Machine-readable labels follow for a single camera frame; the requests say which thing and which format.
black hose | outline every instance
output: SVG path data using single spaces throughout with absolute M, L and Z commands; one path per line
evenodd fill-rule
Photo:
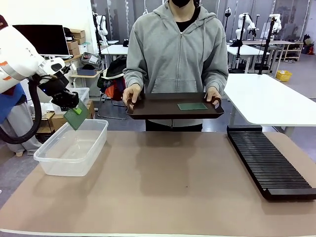
M 34 104 L 35 109 L 35 121 L 33 123 L 32 128 L 26 134 L 21 137 L 11 137 L 0 127 L 0 139 L 9 144 L 21 144 L 30 140 L 37 132 L 40 127 L 41 122 L 41 107 L 39 95 L 37 92 L 37 84 L 33 81 L 29 81 L 29 91 Z

yellow basket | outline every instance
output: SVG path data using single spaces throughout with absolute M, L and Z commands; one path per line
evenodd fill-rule
M 278 71 L 276 74 L 276 79 L 280 81 L 289 81 L 293 74 L 289 71 Z

black rack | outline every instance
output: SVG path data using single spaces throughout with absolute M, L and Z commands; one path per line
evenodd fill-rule
M 265 199 L 316 199 L 316 189 L 262 133 L 262 127 L 228 126 L 227 135 Z

white wall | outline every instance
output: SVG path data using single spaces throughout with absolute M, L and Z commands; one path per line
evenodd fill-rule
M 311 1 L 311 11 L 307 21 L 305 34 L 310 35 L 312 41 L 316 41 L 316 0 Z
M 97 52 L 90 0 L 0 0 L 9 25 L 51 24 L 85 30 L 89 52 Z

person's right hand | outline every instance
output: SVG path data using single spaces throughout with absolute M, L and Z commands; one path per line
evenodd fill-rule
M 135 104 L 137 101 L 137 97 L 139 96 L 141 91 L 141 87 L 139 84 L 135 83 L 131 85 L 130 87 L 126 88 L 123 92 L 123 102 L 126 106 L 128 100 L 132 100 L 132 103 Z

